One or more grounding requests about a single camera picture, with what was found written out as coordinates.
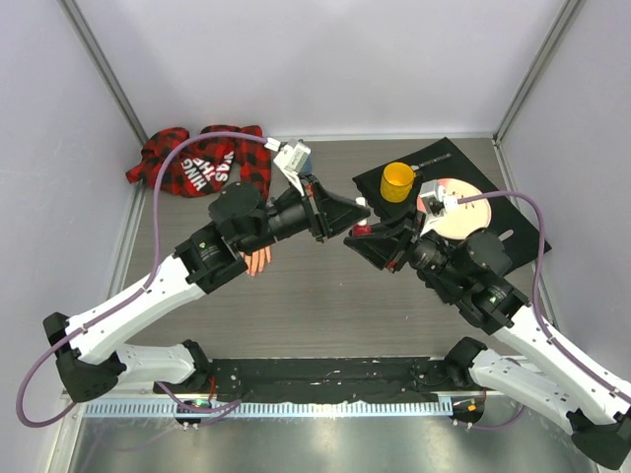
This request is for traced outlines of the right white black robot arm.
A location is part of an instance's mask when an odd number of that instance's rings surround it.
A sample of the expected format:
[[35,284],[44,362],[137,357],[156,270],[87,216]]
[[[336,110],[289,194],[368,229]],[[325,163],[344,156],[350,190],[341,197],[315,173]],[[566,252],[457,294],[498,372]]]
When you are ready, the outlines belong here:
[[380,270],[414,269],[470,325],[537,368],[531,372],[464,337],[446,357],[450,385],[498,390],[555,423],[593,462],[619,468],[630,453],[629,381],[567,339],[542,318],[534,298],[505,279],[511,260],[496,235],[480,229],[451,244],[422,232],[423,222],[422,215],[411,215],[357,227],[344,243]]

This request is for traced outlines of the red nail polish bottle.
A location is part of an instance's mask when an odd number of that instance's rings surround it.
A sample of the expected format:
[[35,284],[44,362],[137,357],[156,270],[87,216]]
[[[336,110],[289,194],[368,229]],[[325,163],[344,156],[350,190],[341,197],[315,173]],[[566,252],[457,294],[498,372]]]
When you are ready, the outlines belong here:
[[362,237],[366,235],[370,235],[372,233],[372,227],[370,224],[356,224],[351,230],[352,237]]

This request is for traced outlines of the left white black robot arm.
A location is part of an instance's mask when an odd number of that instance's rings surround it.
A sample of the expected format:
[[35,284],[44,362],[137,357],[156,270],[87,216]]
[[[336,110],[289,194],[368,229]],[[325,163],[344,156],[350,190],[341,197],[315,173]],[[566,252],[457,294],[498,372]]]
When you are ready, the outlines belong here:
[[328,192],[312,175],[271,205],[253,184],[232,183],[208,213],[209,224],[144,279],[93,309],[73,316],[56,312],[44,320],[60,379],[73,401],[92,401],[119,384],[134,382],[161,381],[190,393],[202,391],[211,367],[197,343],[143,347],[129,344],[129,339],[242,275],[245,254],[301,232],[324,242],[371,214],[360,200]]

